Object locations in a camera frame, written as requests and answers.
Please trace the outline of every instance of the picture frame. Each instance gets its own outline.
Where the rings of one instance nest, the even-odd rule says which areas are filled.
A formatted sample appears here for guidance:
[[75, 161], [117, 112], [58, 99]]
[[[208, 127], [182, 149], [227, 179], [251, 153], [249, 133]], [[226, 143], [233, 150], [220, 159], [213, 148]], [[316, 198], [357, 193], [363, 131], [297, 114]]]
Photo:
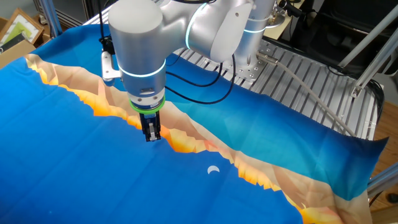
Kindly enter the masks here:
[[34, 44], [43, 34], [44, 28], [28, 16], [22, 9], [17, 8], [0, 31], [0, 46], [10, 41], [20, 33], [24, 33], [26, 39]]

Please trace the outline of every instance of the slotted metal surface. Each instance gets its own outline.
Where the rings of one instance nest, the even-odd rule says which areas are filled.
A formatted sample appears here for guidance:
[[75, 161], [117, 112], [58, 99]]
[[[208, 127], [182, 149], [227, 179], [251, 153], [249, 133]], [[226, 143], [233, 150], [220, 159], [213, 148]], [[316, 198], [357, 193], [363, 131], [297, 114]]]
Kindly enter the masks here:
[[[104, 23], [108, 23], [108, 11], [109, 8], [103, 11]], [[96, 16], [86, 24], [99, 23], [100, 20]], [[174, 53], [179, 54], [181, 51], [182, 49], [179, 49]], [[377, 121], [377, 106], [371, 90], [365, 88], [357, 99], [354, 99], [350, 95], [354, 80], [332, 74], [324, 64], [264, 40], [261, 42], [260, 51], [277, 58], [301, 78], [355, 132], [357, 137], [373, 139]], [[218, 69], [218, 64], [192, 50], [185, 51], [181, 57], [206, 70], [215, 71]], [[232, 65], [224, 65], [223, 70], [223, 77], [231, 80]], [[340, 128], [340, 125], [325, 113], [325, 110], [318, 105], [299, 83], [278, 66], [266, 64], [256, 81], [248, 82], [242, 78], [236, 78], [235, 84], [256, 93], [268, 95], [326, 127], [346, 134]]]

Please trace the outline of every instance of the orange wave pattern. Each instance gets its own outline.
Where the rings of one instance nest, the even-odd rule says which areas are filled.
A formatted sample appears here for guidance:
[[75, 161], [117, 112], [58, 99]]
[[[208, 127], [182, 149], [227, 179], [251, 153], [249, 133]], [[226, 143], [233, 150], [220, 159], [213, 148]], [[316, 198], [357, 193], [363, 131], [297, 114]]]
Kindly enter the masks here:
[[[92, 107], [94, 116], [117, 116], [127, 121], [128, 124], [133, 125], [137, 129], [141, 129], [141, 122], [138, 116], [128, 115], [127, 111], [117, 106], [109, 105], [105, 96], [105, 85], [99, 83], [98, 94], [91, 93], [85, 90], [76, 90], [61, 85], [58, 82], [58, 76], [48, 80], [46, 72], [39, 68], [34, 62], [27, 60], [28, 67], [35, 70], [41, 77], [42, 82], [48, 85], [57, 85], [66, 89], [67, 91], [76, 94], [82, 102]], [[272, 183], [269, 178], [256, 168], [244, 162], [238, 156], [233, 157], [227, 149], [216, 146], [208, 140], [197, 140], [193, 137], [187, 136], [185, 131], [178, 129], [168, 129], [162, 125], [160, 135], [165, 138], [175, 152], [181, 153], [199, 153], [202, 151], [218, 152], [225, 159], [228, 159], [231, 164], [238, 168], [240, 178], [252, 183], [263, 186], [264, 190], [272, 189], [273, 191], [281, 190], [280, 187]], [[328, 207], [322, 208], [300, 208], [288, 195], [284, 193], [286, 199], [291, 203], [302, 215], [304, 224], [339, 224], [343, 223], [341, 218]]]

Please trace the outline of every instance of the blue fabric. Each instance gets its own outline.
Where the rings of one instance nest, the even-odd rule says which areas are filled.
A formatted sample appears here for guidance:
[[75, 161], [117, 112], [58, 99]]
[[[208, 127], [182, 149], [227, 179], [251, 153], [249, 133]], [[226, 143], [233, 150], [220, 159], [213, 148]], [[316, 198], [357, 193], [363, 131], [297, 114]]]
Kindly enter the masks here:
[[218, 153], [145, 142], [23, 58], [0, 77], [0, 223], [302, 223], [281, 191], [239, 178]]
[[[101, 75], [99, 29], [97, 25], [70, 29], [34, 53], [48, 62], [80, 66]], [[177, 56], [171, 55], [167, 63], [175, 59]], [[216, 76], [216, 72], [204, 71], [184, 59], [168, 71], [197, 83], [208, 83]], [[167, 85], [202, 101], [217, 100], [229, 88], [229, 82], [224, 79], [209, 88], [199, 88], [167, 77]], [[124, 90], [120, 81], [116, 87]], [[346, 200], [366, 190], [387, 142], [343, 136], [266, 95], [239, 86], [234, 87], [226, 100], [211, 106], [190, 103], [169, 91], [166, 98], [231, 148], [326, 182], [335, 194]]]

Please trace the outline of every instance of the gray hose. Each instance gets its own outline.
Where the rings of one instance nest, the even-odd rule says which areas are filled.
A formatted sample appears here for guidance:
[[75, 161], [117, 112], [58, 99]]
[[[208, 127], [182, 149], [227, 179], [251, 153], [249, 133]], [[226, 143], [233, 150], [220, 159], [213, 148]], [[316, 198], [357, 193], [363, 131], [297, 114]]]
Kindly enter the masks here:
[[350, 128], [342, 120], [340, 120], [339, 117], [337, 117], [337, 115], [334, 114], [334, 112], [321, 99], [319, 99], [318, 95], [315, 94], [310, 89], [310, 87], [308, 87], [298, 76], [296, 76], [295, 73], [293, 73], [290, 69], [288, 69], [285, 65], [283, 65], [280, 62], [276, 62], [276, 65], [278, 65], [280, 68], [283, 68], [283, 70], [285, 70], [285, 72], [288, 73], [294, 80], [298, 81], [300, 85], [304, 87], [305, 90], [312, 97], [314, 97], [314, 99], [316, 99], [316, 101], [330, 114], [330, 116], [332, 116], [335, 119], [335, 121], [337, 121], [337, 123], [339, 123], [349, 133], [349, 135], [356, 137], [355, 133], [352, 130], [350, 130]]

